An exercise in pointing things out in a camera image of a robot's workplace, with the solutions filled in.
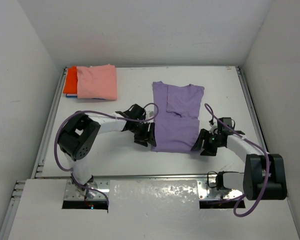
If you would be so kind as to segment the purple t-shirt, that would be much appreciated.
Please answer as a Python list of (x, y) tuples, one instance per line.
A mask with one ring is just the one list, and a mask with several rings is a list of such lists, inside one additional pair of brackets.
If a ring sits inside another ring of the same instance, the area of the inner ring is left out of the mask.
[(152, 83), (153, 101), (158, 106), (154, 119), (156, 146), (153, 152), (189, 154), (199, 136), (200, 108), (205, 88)]

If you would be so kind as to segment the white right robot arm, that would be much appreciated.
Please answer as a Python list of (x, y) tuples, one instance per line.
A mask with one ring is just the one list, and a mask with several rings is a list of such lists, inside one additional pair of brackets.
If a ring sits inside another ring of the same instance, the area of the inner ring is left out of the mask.
[(287, 197), (287, 183), (283, 157), (279, 154), (263, 153), (258, 147), (243, 139), (245, 133), (238, 130), (230, 117), (221, 117), (218, 122), (210, 121), (210, 130), (201, 129), (191, 150), (201, 150), (201, 156), (215, 157), (219, 148), (227, 148), (244, 163), (243, 175), (236, 171), (220, 171), (216, 174), (218, 191), (237, 189), (248, 200), (256, 200), (262, 192), (266, 178), (266, 158), (269, 160), (268, 179), (262, 200), (284, 200)]

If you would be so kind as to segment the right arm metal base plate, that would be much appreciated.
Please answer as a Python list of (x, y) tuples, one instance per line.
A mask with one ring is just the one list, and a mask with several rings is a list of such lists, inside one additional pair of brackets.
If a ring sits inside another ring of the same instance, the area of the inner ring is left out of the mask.
[(197, 193), (199, 200), (202, 201), (231, 200), (243, 194), (237, 189), (216, 190), (216, 188), (210, 188), (206, 180), (197, 181)]

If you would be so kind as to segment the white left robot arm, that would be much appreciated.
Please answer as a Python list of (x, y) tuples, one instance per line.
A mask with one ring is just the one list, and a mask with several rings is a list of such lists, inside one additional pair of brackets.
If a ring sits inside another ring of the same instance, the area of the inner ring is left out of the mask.
[(134, 135), (134, 143), (155, 147), (154, 119), (158, 113), (157, 105), (154, 111), (146, 111), (138, 104), (113, 114), (94, 110), (76, 111), (57, 130), (53, 144), (55, 162), (60, 170), (70, 173), (72, 183), (83, 194), (97, 193), (98, 189), (92, 186), (94, 178), (88, 163), (88, 153), (97, 135), (129, 131)]

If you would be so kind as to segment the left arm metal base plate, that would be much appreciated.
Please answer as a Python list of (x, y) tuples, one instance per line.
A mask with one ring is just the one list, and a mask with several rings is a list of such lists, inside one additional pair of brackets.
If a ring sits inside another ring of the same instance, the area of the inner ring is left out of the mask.
[(88, 189), (80, 188), (70, 180), (66, 183), (64, 197), (65, 201), (106, 201), (109, 197), (110, 183), (97, 181), (88, 183)]

